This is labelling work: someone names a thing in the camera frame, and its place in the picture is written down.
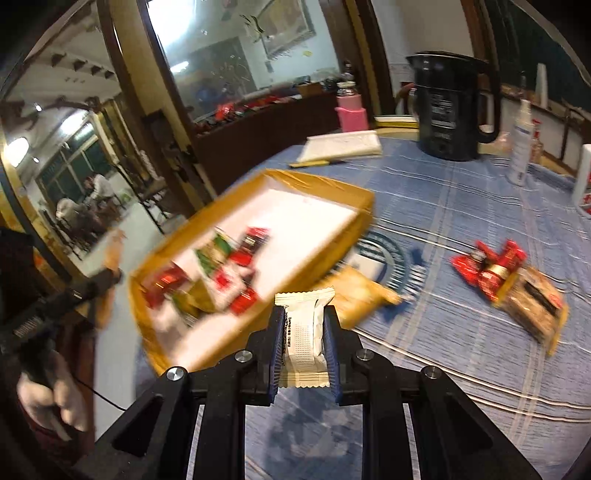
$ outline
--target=red candy package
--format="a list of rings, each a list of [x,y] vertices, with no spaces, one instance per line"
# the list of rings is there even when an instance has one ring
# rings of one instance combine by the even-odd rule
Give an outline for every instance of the red candy package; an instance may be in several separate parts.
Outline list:
[[[452,258],[453,268],[466,280],[468,285],[476,287],[478,285],[478,274],[480,266],[485,258],[484,252],[474,250],[470,255],[458,255]]]
[[[247,287],[234,301],[230,304],[230,310],[234,315],[242,315],[259,299],[256,292]]]
[[[527,254],[513,240],[507,240],[496,262],[479,274],[478,286],[490,301],[496,301],[496,293],[505,280],[516,271]]]
[[[240,246],[230,254],[229,260],[241,267],[248,267],[259,249],[269,240],[267,228],[253,228],[246,230]]]
[[[513,240],[505,242],[500,255],[477,241],[470,255],[458,255],[451,262],[468,285],[478,286],[490,301],[496,301],[496,293],[501,285],[526,258],[527,254]]]
[[[189,277],[184,270],[175,263],[156,273],[143,285],[145,288],[144,298],[148,303],[148,308],[159,308],[167,293],[176,290],[188,280]]]

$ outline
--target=plaid tablecloth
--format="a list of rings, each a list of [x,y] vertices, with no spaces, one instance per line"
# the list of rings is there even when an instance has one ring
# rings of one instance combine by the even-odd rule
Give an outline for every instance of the plaid tablecloth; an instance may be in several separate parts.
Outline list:
[[[411,141],[382,145],[381,158],[306,169],[373,190],[372,231],[422,252],[426,277],[409,308],[378,310],[356,331],[395,365],[444,368],[544,479],[561,478],[591,436],[591,223],[570,206],[572,182],[530,166],[519,188],[506,160],[454,163]],[[301,149],[248,176],[286,168]],[[570,317],[552,357],[449,263],[478,239],[498,250],[507,238],[566,295]],[[338,407],[328,390],[280,389],[271,408],[247,407],[247,478],[359,479],[361,445],[361,408]]]

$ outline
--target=brown snack package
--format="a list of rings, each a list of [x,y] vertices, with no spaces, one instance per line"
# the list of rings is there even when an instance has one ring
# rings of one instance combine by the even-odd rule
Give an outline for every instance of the brown snack package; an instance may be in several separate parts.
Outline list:
[[[335,289],[334,305],[342,328],[350,330],[372,311],[385,303],[398,305],[402,298],[394,290],[364,277],[350,265],[320,280],[312,290]]]
[[[553,355],[569,307],[550,281],[528,265],[507,279],[498,297],[495,307],[505,310]]]

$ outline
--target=yellow pen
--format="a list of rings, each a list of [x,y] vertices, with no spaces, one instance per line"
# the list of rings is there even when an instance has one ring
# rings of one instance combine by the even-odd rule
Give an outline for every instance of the yellow pen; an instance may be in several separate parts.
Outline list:
[[[337,163],[347,163],[347,160],[311,160],[299,163],[290,163],[290,168],[305,168],[305,167],[325,167],[327,165],[335,165]]]

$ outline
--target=ceiling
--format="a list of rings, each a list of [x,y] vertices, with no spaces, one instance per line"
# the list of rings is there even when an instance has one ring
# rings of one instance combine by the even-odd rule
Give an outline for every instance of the ceiling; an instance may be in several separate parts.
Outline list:
[[[53,38],[35,46],[27,69],[0,104],[7,141],[25,137],[30,144],[29,154],[18,166],[23,181],[66,140],[60,125],[76,112],[71,107],[46,106],[59,99],[86,103],[98,97],[104,102],[121,91],[99,29],[96,4],[83,5],[65,25],[63,19],[61,23]],[[43,108],[40,113],[35,104]],[[40,162],[33,162],[33,157]]]

